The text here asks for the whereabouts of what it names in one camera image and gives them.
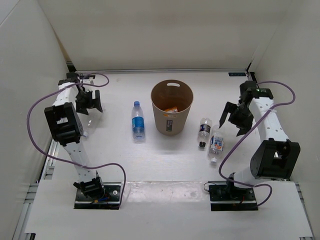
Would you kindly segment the clear unlabelled plastic bottle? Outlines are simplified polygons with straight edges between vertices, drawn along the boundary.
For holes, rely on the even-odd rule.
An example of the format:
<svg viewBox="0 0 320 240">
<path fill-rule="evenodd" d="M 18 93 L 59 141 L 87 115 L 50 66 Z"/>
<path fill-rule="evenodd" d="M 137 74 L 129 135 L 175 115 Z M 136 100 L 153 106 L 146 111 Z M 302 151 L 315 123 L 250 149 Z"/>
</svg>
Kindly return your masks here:
<svg viewBox="0 0 320 240">
<path fill-rule="evenodd" d="M 82 118 L 83 136 L 88 139 L 97 129 L 101 118 L 99 111 L 90 111 L 88 115 L 84 115 Z"/>
</svg>

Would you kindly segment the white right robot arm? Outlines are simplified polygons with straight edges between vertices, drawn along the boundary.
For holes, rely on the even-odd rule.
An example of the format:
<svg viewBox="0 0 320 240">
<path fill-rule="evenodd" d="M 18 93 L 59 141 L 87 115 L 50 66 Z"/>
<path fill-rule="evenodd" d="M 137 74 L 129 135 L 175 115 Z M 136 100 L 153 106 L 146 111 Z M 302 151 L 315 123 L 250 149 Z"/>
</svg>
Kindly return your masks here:
<svg viewBox="0 0 320 240">
<path fill-rule="evenodd" d="M 269 88 L 262 88 L 254 81 L 245 81 L 239 86 L 238 103 L 227 102 L 219 120 L 235 125 L 240 140 L 224 157 L 225 163 L 236 148 L 251 134 L 258 130 L 260 145 L 250 159 L 249 166 L 242 171 L 225 177 L 227 183 L 224 193 L 230 200 L 238 199 L 243 188 L 264 185 L 268 181 L 289 180 L 298 156 L 299 143 L 291 141 L 278 119 L 274 96 Z"/>
</svg>

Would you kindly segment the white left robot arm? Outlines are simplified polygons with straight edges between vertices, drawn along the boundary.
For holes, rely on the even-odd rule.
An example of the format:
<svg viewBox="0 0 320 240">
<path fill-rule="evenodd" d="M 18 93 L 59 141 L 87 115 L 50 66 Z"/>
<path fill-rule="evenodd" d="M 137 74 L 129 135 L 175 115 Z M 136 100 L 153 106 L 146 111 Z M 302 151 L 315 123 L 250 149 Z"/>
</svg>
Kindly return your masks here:
<svg viewBox="0 0 320 240">
<path fill-rule="evenodd" d="M 45 118 L 52 138 L 68 153 L 78 173 L 78 181 L 73 185 L 85 197 L 94 201 L 105 195 L 105 187 L 97 171 L 86 169 L 90 160 L 81 138 L 85 132 L 78 114 L 88 115 L 88 110 L 103 112 L 99 90 L 88 90 L 80 83 L 80 76 L 75 72 L 66 74 L 66 79 L 58 82 L 58 94 L 54 104 L 44 109 Z"/>
</svg>

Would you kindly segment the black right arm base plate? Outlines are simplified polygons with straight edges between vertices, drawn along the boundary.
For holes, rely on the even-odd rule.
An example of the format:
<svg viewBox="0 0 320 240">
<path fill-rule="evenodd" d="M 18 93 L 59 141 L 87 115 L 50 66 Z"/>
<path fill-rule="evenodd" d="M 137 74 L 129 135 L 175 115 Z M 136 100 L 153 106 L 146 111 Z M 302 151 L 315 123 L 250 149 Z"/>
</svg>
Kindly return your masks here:
<svg viewBox="0 0 320 240">
<path fill-rule="evenodd" d="M 235 187 L 231 183 L 208 181 L 203 185 L 209 193 L 212 212 L 257 211 L 258 203 L 253 188 Z"/>
</svg>

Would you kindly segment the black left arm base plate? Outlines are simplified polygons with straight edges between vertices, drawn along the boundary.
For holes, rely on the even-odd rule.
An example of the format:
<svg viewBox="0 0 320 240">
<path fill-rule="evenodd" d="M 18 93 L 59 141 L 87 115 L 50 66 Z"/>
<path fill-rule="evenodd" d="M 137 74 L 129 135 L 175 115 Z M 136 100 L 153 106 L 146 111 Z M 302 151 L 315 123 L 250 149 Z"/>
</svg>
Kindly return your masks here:
<svg viewBox="0 0 320 240">
<path fill-rule="evenodd" d="M 76 210 L 118 210 L 122 183 L 104 182 L 103 187 L 102 193 L 93 198 L 85 196 L 80 189 L 77 189 L 73 208 Z"/>
</svg>

